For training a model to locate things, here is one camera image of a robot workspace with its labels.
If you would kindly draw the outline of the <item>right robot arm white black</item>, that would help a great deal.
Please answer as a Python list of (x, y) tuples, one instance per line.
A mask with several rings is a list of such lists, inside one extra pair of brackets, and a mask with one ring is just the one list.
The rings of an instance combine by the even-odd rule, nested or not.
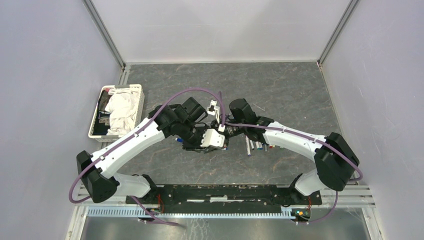
[(244, 98), (233, 100), (229, 110), (232, 117), (226, 128), (233, 134), (242, 132), (249, 140), (287, 149), (314, 162), (314, 170), (300, 174), (292, 182), (288, 196), (293, 203), (302, 204), (309, 195), (325, 188), (341, 192), (355, 180), (360, 162), (340, 134), (317, 135), (286, 127), (256, 115)]

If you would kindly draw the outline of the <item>white crumpled cloth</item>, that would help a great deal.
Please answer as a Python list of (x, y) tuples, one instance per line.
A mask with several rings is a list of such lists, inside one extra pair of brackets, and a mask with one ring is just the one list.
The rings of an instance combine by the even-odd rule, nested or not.
[(135, 126), (140, 93), (130, 88), (114, 88), (108, 94), (110, 98), (105, 111), (110, 115), (106, 134), (123, 136)]

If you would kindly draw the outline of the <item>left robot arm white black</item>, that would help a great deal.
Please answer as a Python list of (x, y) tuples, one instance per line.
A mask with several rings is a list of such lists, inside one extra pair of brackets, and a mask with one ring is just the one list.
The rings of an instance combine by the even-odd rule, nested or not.
[(135, 196), (145, 204), (153, 203), (157, 190), (147, 177), (125, 175), (118, 170), (169, 136), (178, 136), (189, 148), (203, 150), (201, 143), (207, 126), (196, 125), (206, 116), (206, 109), (193, 97), (182, 104), (158, 105), (138, 126), (109, 146), (93, 153), (86, 150), (78, 153), (77, 179), (88, 192), (80, 202), (102, 203), (112, 196)]

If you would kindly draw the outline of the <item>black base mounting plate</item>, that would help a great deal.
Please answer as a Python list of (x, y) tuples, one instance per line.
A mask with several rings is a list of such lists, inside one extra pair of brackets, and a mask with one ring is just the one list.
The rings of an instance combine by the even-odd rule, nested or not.
[(144, 207), (163, 206), (165, 214), (266, 214), (323, 203), (319, 191), (304, 196), (294, 187), (276, 184), (165, 184), (139, 202)]

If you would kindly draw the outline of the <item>white plastic basket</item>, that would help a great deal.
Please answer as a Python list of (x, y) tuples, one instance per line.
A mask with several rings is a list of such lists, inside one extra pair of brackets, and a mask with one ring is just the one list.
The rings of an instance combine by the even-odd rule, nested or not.
[(114, 142), (141, 122), (145, 95), (140, 84), (105, 85), (100, 90), (88, 137)]

